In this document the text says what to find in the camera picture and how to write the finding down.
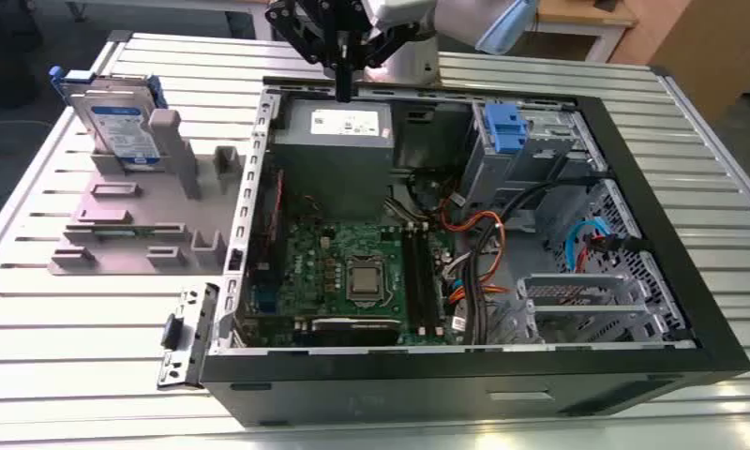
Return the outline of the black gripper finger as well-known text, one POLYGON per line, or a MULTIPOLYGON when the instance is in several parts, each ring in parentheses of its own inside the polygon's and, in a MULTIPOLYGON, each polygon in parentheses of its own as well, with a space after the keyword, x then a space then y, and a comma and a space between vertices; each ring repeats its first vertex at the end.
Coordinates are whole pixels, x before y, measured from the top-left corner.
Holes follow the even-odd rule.
POLYGON ((345 101, 357 93, 355 74, 365 68, 379 68, 401 46, 415 38, 412 26, 396 26, 369 40, 363 31, 352 31, 345 40, 345 101))
POLYGON ((327 70, 327 76, 335 79, 335 99, 345 101, 345 58, 341 47, 304 47, 295 36, 295 19, 292 15, 292 1, 271 1, 265 11, 265 19, 276 32, 291 43, 295 50, 309 64, 320 64, 327 70))

